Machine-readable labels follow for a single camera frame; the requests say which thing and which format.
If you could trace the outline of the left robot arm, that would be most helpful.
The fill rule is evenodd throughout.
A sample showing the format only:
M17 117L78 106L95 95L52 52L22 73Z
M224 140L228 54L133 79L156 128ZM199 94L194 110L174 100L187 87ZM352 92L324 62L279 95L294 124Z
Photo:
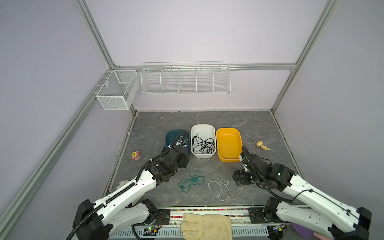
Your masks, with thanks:
M134 179L113 193L94 202L83 201L78 206L73 229L67 239L108 240L111 235L129 226L154 221L157 208L142 197L161 183L168 182L179 168L187 166L188 150L177 144L178 141L184 142L187 133L186 130L180 132L160 155L142 165Z

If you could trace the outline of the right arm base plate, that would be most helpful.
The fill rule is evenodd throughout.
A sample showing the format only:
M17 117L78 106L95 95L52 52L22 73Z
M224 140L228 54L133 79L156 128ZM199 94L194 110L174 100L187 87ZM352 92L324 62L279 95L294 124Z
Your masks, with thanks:
M280 220L276 216L268 216L264 212L264 208L253 207L248 208L249 218L252 224L282 224L284 221Z

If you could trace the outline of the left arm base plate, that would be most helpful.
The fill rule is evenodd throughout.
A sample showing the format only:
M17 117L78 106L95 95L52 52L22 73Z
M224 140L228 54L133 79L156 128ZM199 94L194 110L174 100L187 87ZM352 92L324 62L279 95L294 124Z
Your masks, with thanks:
M171 219L170 209L157 209L155 212L150 213L148 218L144 221L144 225L169 225Z

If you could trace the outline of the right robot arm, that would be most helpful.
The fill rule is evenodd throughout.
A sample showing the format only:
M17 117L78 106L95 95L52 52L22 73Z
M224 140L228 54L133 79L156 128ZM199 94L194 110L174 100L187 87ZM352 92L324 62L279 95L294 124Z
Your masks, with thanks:
M262 212L250 217L258 223L291 223L330 240L367 240L372 213L346 205L315 188L282 164L268 164L242 146L239 159L244 169L235 171L238 186L255 184L272 197Z

